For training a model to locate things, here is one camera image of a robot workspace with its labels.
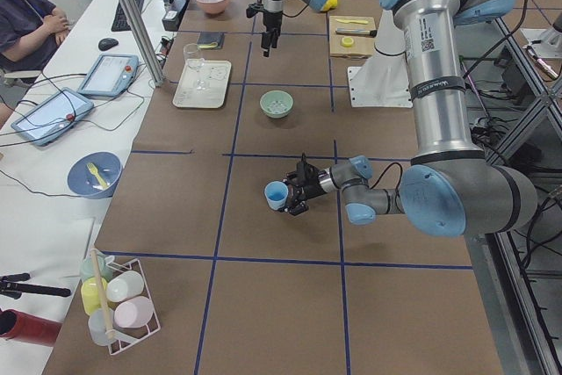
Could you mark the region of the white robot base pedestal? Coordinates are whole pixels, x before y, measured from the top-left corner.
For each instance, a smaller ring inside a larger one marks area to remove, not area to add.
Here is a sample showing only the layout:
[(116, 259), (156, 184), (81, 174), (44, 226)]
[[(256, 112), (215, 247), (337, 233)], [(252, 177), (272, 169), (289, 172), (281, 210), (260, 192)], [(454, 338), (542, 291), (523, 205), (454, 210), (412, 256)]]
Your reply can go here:
[(412, 107), (404, 35), (391, 11), (382, 13), (373, 55), (361, 67), (348, 67), (348, 83), (352, 107)]

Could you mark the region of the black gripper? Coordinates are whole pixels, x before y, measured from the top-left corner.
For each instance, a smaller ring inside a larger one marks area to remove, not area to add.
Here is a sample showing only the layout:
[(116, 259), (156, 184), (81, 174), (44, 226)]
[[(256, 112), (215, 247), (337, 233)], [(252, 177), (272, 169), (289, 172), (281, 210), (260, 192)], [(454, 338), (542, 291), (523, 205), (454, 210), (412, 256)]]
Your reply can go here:
[(287, 173), (284, 183), (288, 186), (289, 196), (285, 203), (285, 211), (292, 216), (306, 212), (308, 199), (326, 194), (321, 187), (321, 178), (326, 175), (324, 170), (320, 170), (315, 180), (302, 182), (298, 180), (297, 171)]
[(269, 57), (270, 47), (277, 48), (281, 30), (281, 12), (264, 10), (263, 24), (265, 25), (265, 31), (262, 33), (261, 48), (263, 56)]

